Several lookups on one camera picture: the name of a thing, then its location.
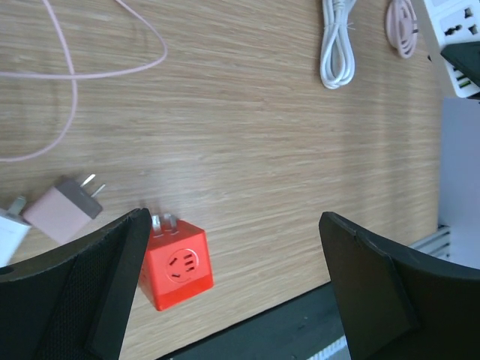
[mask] coiled pink cable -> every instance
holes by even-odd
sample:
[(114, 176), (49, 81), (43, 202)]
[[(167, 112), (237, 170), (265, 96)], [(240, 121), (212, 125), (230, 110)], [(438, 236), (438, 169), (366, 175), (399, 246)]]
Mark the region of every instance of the coiled pink cable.
[(0, 71), (0, 77), (10, 77), (14, 79), (36, 79), (36, 80), (70, 80), (72, 83), (72, 106), (71, 106), (71, 111), (70, 115), (68, 116), (68, 120), (65, 123), (65, 126), (61, 130), (60, 134), (57, 136), (55, 140), (53, 140), (52, 143), (49, 145), (45, 146), (41, 150), (38, 150), (36, 152), (33, 152), (31, 154), (23, 155), (23, 156), (16, 156), (16, 157), (0, 157), (0, 161), (2, 162), (14, 162), (14, 161), (24, 161), (24, 160), (30, 160), (33, 158), (36, 158), (38, 156), (41, 156), (54, 147), (56, 147), (65, 137), (65, 134), (67, 133), (68, 129), (72, 125), (72, 122), (74, 121), (75, 114), (77, 112), (77, 105), (78, 105), (78, 86), (77, 86), (77, 80), (90, 80), (90, 79), (102, 79), (106, 77), (120, 77), (121, 75), (127, 75), (127, 74), (133, 74), (133, 73), (138, 73), (140, 71), (147, 70), (149, 68), (153, 68), (156, 65), (159, 65), (161, 62), (165, 60), (167, 57), (168, 49), (167, 49), (167, 44), (165, 43), (165, 40), (161, 37), (161, 35), (158, 33), (155, 28), (150, 25), (149, 22), (147, 22), (143, 17), (141, 17), (135, 10), (133, 10), (131, 7), (129, 7), (127, 4), (125, 4), (122, 0), (115, 0), (119, 5), (121, 5), (126, 11), (128, 11), (130, 14), (135, 16), (138, 20), (140, 20), (142, 23), (144, 23), (154, 34), (157, 36), (157, 38), (160, 40), (163, 46), (163, 55), (158, 58), (157, 60), (149, 63), (149, 64), (144, 64), (139, 67), (132, 67), (130, 69), (125, 69), (125, 70), (117, 70), (117, 71), (110, 71), (106, 73), (75, 73), (74, 69), (74, 63), (72, 62), (70, 50), (68, 49), (68, 44), (67, 41), (65, 40), (65, 36), (62, 31), (62, 27), (60, 26), (60, 23), (55, 15), (55, 11), (52, 8), (52, 5), (50, 4), (49, 0), (42, 0), (43, 4), (45, 5), (48, 14), (50, 16), (50, 19), (52, 19), (53, 26), (55, 27), (55, 31), (58, 35), (58, 39), (60, 40), (61, 47), (64, 52), (65, 56), (65, 61), (67, 62), (67, 67), (68, 67), (68, 72), (70, 74), (55, 74), (55, 73), (11, 73), (11, 72), (6, 72), (6, 71)]
[(398, 54), (408, 59), (417, 45), (416, 15), (410, 0), (392, 0), (385, 18), (388, 42)]

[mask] power strip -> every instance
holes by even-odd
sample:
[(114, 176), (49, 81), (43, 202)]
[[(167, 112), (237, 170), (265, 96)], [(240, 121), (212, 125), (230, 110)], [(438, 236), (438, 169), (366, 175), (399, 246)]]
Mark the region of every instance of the power strip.
[(477, 85), (440, 55), (449, 44), (480, 41), (480, 1), (415, 0), (412, 5), (443, 94), (468, 98), (480, 92)]

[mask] socket holes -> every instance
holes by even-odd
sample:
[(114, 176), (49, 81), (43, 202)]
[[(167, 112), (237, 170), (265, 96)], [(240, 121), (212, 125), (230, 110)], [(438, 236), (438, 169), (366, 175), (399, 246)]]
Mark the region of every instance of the socket holes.
[(447, 31), (445, 31), (445, 36), (450, 36), (453, 35), (455, 32), (458, 32), (462, 29), (462, 25), (457, 25), (454, 28), (448, 28)]
[(190, 281), (199, 269), (198, 255), (191, 249), (179, 249), (165, 262), (166, 276), (174, 283)]
[(479, 29), (477, 28), (477, 25), (470, 26), (468, 29), (470, 30), (472, 35), (477, 35), (479, 33)]
[(473, 11), (469, 7), (465, 9), (465, 19), (473, 16)]

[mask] white power adapter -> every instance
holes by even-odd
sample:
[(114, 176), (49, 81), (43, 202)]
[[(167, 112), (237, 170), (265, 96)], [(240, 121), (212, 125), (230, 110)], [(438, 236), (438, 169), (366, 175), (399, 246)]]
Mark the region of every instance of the white power adapter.
[(8, 265), (30, 230), (30, 225), (20, 216), (25, 204), (25, 198), (19, 196), (8, 210), (0, 208), (0, 267)]
[(413, 8), (442, 93), (468, 98), (480, 88), (440, 54), (450, 44), (480, 41), (479, 0), (415, 0)]

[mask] electrical outlet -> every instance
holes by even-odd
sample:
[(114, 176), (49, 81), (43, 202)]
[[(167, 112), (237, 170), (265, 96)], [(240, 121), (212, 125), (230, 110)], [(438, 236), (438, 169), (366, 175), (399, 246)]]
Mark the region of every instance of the electrical outlet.
[(480, 1), (421, 0), (412, 5), (443, 94), (468, 98), (480, 92), (477, 85), (440, 55), (449, 44), (480, 41)]
[(213, 274), (205, 231), (183, 220), (152, 224), (140, 286), (163, 311), (213, 287)]
[(199, 266), (195, 251), (181, 249), (176, 251), (166, 262), (166, 275), (171, 281), (184, 283), (189, 281)]

